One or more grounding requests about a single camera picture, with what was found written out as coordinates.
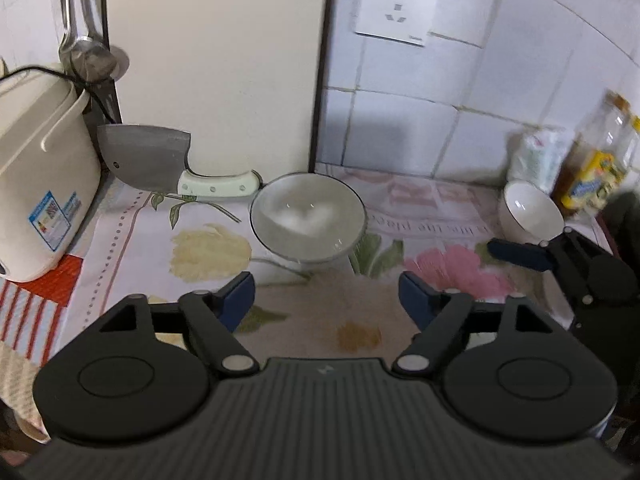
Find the metal screw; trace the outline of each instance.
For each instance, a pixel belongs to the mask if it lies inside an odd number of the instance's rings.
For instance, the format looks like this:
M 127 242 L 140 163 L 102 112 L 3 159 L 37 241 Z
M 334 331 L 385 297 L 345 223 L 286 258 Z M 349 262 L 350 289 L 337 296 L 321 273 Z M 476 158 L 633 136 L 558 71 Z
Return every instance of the metal screw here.
M 429 360 L 417 354 L 403 355 L 397 362 L 398 366 L 407 372 L 420 372 L 429 367 Z
M 248 355 L 229 355 L 222 359 L 222 366 L 231 372 L 244 372 L 254 365 L 254 360 Z

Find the electrical outlet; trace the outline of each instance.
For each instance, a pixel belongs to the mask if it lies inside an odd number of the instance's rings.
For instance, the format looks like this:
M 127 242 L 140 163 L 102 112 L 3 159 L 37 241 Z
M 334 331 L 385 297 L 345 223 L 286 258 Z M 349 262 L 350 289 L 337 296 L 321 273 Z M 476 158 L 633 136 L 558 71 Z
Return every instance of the electrical outlet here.
M 356 32 L 424 45 L 437 0 L 361 0 Z

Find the rice cooker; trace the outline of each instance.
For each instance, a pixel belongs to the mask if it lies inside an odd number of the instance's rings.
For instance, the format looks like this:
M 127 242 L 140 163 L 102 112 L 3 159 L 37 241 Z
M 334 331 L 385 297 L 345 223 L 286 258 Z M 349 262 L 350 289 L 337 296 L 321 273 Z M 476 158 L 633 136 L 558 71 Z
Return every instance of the rice cooker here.
M 39 278 L 65 253 L 95 195 L 98 162 L 68 81 L 28 73 L 0 83 L 0 276 Z

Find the cleaver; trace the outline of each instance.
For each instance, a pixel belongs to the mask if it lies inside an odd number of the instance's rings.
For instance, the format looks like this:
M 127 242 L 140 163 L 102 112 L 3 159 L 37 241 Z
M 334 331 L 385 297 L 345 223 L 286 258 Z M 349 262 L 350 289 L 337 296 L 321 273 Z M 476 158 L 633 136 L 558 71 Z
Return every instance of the cleaver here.
M 98 145 L 109 169 L 125 184 L 145 191 L 204 198 L 249 196 L 262 181 L 255 171 L 201 176 L 189 169 L 191 134 L 162 126 L 105 124 Z

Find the floral tablecloth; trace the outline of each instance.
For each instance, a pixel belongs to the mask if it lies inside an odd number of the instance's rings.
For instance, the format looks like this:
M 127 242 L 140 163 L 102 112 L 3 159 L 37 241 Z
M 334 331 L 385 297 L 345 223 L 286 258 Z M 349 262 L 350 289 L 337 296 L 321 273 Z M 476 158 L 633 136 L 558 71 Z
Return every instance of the floral tablecloth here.
M 501 235 L 499 190 L 324 164 L 317 171 L 358 193 L 368 225 L 349 257 L 315 268 L 267 251 L 251 230 L 247 200 L 200 203 L 123 186 L 98 220 L 50 354 L 127 294 L 175 301 L 191 290 L 217 290 L 242 270 L 258 287 L 236 337 L 261 362 L 379 356 L 390 363 L 417 332 L 397 294 L 407 269 L 439 290 L 485 301 L 517 291 L 545 306 L 540 274 L 487 253 L 486 242 Z M 180 344 L 180 336 L 162 337 Z M 14 380 L 25 398 L 35 371 Z M 33 401 L 17 411 L 39 424 Z

